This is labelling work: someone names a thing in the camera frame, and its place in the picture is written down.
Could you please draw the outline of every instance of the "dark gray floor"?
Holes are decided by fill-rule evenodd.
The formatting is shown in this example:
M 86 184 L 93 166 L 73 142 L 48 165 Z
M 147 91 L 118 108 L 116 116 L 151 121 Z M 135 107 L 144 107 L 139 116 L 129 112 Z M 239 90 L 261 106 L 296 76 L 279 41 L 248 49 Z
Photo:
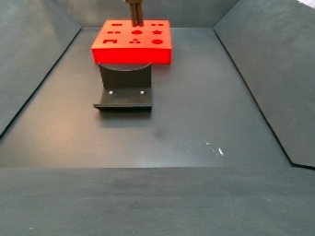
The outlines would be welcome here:
M 84 29 L 0 140 L 1 167 L 256 167 L 289 164 L 212 29 L 173 29 L 152 69 L 152 112 L 100 113 Z
M 311 236 L 313 171 L 0 171 L 6 236 Z

